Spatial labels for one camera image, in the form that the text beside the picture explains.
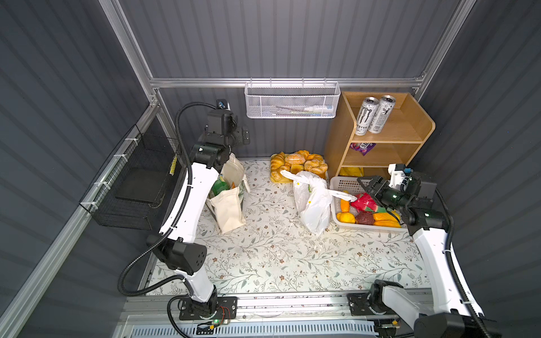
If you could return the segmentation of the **green snack bag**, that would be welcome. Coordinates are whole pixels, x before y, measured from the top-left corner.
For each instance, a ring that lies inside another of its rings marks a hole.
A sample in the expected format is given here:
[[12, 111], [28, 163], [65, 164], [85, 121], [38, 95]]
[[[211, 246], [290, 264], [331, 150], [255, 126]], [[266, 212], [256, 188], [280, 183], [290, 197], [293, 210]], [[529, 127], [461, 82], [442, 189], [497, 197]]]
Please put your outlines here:
[[230, 185], [226, 182], [222, 175], [219, 175], [213, 186], [211, 187], [211, 196], [217, 197], [221, 192], [230, 190]]

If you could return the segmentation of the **white plastic produce basket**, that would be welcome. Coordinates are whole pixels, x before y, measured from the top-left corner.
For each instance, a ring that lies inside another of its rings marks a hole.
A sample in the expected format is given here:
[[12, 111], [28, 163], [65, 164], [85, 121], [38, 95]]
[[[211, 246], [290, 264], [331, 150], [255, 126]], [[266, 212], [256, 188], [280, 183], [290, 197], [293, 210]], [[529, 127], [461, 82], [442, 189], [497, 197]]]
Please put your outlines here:
[[401, 224], [400, 214], [397, 211], [388, 212], [378, 206], [365, 193], [357, 177], [334, 177], [331, 179], [330, 189], [356, 197], [356, 201], [353, 202], [339, 197], [333, 198], [331, 215], [340, 228], [407, 233], [407, 228]]

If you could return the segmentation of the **beige canvas tote bag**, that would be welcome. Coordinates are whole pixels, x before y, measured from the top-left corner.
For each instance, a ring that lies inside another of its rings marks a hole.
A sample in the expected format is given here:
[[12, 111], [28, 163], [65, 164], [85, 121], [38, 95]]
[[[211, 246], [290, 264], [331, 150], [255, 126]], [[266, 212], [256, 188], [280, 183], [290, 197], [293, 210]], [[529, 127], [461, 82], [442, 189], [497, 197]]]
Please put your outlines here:
[[243, 200], [250, 188], [245, 167], [234, 153], [222, 167], [217, 183], [227, 183], [229, 189], [218, 194], [210, 192], [206, 205], [219, 230], [225, 234], [247, 224]]

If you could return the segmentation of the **white plastic grocery bag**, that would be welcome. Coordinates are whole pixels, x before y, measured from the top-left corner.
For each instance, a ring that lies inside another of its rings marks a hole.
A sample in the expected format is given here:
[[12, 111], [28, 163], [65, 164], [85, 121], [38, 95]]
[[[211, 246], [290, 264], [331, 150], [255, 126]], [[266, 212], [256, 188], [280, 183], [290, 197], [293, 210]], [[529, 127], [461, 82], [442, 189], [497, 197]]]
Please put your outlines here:
[[349, 202], [357, 200], [351, 194], [328, 189], [327, 182], [316, 174], [300, 171], [294, 175], [286, 170], [280, 174], [292, 181], [300, 221], [315, 236], [322, 235], [329, 226], [335, 197]]

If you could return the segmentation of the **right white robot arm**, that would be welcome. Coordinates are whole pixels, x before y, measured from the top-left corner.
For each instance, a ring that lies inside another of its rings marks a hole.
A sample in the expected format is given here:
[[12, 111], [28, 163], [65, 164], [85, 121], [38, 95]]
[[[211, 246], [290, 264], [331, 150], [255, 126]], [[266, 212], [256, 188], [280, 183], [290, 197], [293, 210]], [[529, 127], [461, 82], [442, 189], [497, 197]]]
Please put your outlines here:
[[415, 337], [501, 337], [462, 273], [452, 246], [454, 219], [435, 180], [403, 165], [390, 166], [390, 175], [390, 180], [371, 176], [358, 182], [378, 206], [401, 215], [424, 261], [433, 305], [419, 303], [400, 283], [375, 280], [360, 299], [363, 309], [375, 315], [393, 312]]

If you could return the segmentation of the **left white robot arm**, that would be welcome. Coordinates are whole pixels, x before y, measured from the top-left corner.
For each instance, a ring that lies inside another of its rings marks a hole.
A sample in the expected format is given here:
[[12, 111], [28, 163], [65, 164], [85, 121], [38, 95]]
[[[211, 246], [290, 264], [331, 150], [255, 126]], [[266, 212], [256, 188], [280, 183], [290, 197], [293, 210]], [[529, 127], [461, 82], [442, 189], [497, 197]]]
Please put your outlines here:
[[245, 168], [232, 149], [249, 142], [249, 133], [239, 128], [226, 100], [202, 102], [200, 106], [209, 109], [207, 126], [191, 149], [187, 149], [181, 135], [176, 136], [185, 172], [183, 184], [159, 236], [149, 240], [152, 253], [175, 274], [149, 286], [147, 291], [182, 280], [194, 302], [211, 307], [216, 288], [204, 267], [207, 248], [195, 242], [197, 228], [206, 206], [224, 232], [245, 224], [242, 200], [249, 186]]

